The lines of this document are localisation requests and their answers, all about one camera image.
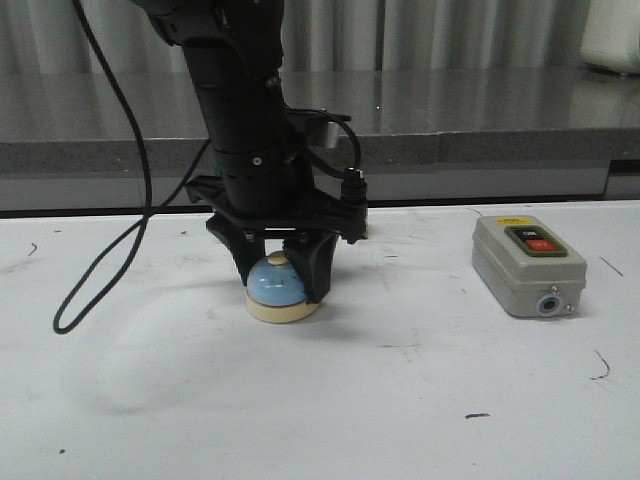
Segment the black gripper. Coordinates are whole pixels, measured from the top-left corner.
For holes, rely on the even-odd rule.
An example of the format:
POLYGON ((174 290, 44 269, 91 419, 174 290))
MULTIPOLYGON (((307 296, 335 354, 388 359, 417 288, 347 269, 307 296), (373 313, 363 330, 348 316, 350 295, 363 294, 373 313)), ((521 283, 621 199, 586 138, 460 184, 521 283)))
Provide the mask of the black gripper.
POLYGON ((248 240, 245 231, 329 232, 284 241, 284 253, 308 301, 319 304, 330 291, 335 234, 350 244, 360 240, 364 206, 349 205, 318 189, 312 166, 302 154, 274 166, 266 161, 244 168, 236 164, 224 167, 219 177, 194 177, 186 191, 191 201, 205 202, 218 213, 206 228, 231 253, 244 286, 251 269, 265 257, 264 240, 248 240))

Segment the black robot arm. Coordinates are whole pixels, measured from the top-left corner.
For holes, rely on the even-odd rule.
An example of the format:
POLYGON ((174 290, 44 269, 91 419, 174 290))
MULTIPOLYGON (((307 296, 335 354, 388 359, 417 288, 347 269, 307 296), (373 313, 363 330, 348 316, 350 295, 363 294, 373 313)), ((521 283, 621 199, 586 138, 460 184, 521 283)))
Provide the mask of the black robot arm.
POLYGON ((158 35, 181 48, 220 172, 186 185, 213 209, 208 230, 230 251, 242 278, 279 239, 319 303, 329 292, 338 240, 366 231, 366 183, 358 167, 328 165, 310 133, 348 118, 295 109, 284 100, 280 1, 145 1, 158 35))

